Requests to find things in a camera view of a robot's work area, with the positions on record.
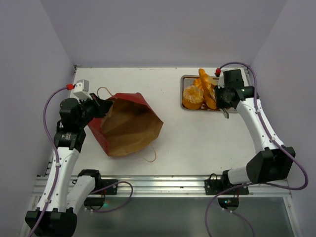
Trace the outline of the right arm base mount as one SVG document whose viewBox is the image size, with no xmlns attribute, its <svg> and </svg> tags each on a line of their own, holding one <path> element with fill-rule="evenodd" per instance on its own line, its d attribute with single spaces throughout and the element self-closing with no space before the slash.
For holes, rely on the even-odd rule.
<svg viewBox="0 0 316 237">
<path fill-rule="evenodd" d="M 227 170 L 225 170 L 221 175 L 212 173 L 207 179 L 204 180 L 206 195 L 217 195 L 228 188 L 232 188 L 233 186 L 235 185 L 229 182 Z M 226 210 L 235 211 L 239 207 L 239 196 L 248 194 L 248 187 L 230 190 L 225 193 L 225 195 L 231 195 L 231 197 L 218 198 L 218 203 Z"/>
</svg>

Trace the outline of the red paper bag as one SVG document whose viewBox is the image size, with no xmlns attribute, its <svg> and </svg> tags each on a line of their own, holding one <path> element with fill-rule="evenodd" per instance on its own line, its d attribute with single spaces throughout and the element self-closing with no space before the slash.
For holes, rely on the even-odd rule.
<svg viewBox="0 0 316 237">
<path fill-rule="evenodd" d="M 109 157 L 124 157 L 150 146 L 160 134 L 163 121 L 137 93 L 111 94 L 108 115 L 93 119 L 88 127 Z"/>
</svg>

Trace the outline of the brown fake bread slice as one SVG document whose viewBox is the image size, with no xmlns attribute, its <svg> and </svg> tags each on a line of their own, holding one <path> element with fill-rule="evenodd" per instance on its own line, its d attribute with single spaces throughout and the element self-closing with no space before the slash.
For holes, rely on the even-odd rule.
<svg viewBox="0 0 316 237">
<path fill-rule="evenodd" d="M 213 77 L 208 76 L 208 80 L 209 80 L 210 84 L 212 85 L 212 87 L 215 87 L 218 85 L 218 80 L 214 79 Z"/>
</svg>

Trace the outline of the round crumble fake bread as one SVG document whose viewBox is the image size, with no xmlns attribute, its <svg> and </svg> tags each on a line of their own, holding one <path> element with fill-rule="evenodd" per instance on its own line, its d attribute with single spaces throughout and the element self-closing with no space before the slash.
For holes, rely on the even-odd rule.
<svg viewBox="0 0 316 237">
<path fill-rule="evenodd" d="M 203 90 L 194 85 L 184 89 L 182 103 L 189 110 L 198 110 L 202 106 L 203 101 Z"/>
</svg>

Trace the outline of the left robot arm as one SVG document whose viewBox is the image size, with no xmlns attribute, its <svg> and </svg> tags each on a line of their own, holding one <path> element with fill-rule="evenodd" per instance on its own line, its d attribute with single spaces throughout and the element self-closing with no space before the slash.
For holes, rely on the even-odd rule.
<svg viewBox="0 0 316 237">
<path fill-rule="evenodd" d="M 67 98 L 60 103 L 51 171 L 36 209 L 28 211 L 25 218 L 30 236 L 71 237 L 87 196 L 102 190 L 98 170 L 83 170 L 75 186 L 70 189 L 69 185 L 86 137 L 85 127 L 93 119 L 105 117 L 112 106 L 111 100 L 102 100 L 94 93 L 85 99 Z"/>
</svg>

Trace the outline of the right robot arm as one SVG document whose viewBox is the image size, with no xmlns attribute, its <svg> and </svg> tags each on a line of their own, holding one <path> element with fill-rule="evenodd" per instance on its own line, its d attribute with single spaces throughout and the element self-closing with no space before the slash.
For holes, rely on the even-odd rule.
<svg viewBox="0 0 316 237">
<path fill-rule="evenodd" d="M 253 140 L 256 155 L 243 167 L 225 170 L 220 181 L 222 192 L 231 194 L 243 183 L 267 183 L 287 178 L 295 151 L 286 147 L 275 134 L 261 106 L 254 86 L 246 86 L 241 70 L 215 71 L 219 77 L 215 86 L 216 106 L 234 108 L 243 119 Z"/>
</svg>

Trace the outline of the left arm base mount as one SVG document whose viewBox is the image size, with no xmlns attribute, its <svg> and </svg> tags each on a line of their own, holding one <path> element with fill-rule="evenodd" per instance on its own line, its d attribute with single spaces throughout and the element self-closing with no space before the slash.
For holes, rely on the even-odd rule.
<svg viewBox="0 0 316 237">
<path fill-rule="evenodd" d="M 88 210 L 100 210 L 105 207 L 106 197 L 114 196 L 117 194 L 118 186 L 115 183 L 117 179 L 102 179 L 101 182 L 92 191 L 96 197 L 87 197 L 84 201 L 84 207 Z"/>
</svg>

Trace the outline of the braided fake bread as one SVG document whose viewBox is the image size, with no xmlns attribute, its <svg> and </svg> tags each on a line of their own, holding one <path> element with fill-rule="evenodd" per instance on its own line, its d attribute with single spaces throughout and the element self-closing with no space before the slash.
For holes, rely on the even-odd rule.
<svg viewBox="0 0 316 237">
<path fill-rule="evenodd" d="M 197 88 L 199 88 L 200 90 L 203 90 L 200 78 L 195 79 L 194 82 L 193 82 L 193 85 L 196 86 Z"/>
</svg>

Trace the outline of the metal tongs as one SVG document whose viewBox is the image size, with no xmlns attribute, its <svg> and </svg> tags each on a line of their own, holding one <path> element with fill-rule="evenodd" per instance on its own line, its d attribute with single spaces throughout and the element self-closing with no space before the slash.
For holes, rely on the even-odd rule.
<svg viewBox="0 0 316 237">
<path fill-rule="evenodd" d="M 227 109 L 220 109 L 220 111 L 223 113 L 224 117 L 226 119 L 229 119 L 230 118 L 230 114 L 229 112 L 227 111 Z"/>
</svg>

